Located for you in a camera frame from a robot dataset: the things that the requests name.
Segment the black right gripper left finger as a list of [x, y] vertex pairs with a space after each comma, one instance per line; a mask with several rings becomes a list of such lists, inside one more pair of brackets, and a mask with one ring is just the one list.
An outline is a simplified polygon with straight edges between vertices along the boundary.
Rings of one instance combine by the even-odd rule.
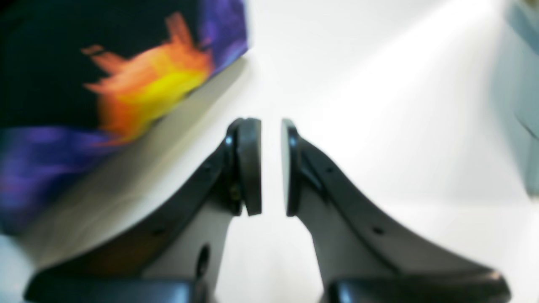
[[238, 118], [162, 205], [102, 245], [39, 271], [29, 303], [213, 303], [227, 230], [262, 212], [261, 121]]

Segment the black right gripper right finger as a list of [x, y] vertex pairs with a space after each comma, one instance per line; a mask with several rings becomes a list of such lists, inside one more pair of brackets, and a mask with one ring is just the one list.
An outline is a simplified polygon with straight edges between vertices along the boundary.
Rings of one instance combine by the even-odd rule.
[[435, 245], [379, 209], [282, 121], [286, 212], [312, 236], [322, 303], [507, 303], [499, 271]]

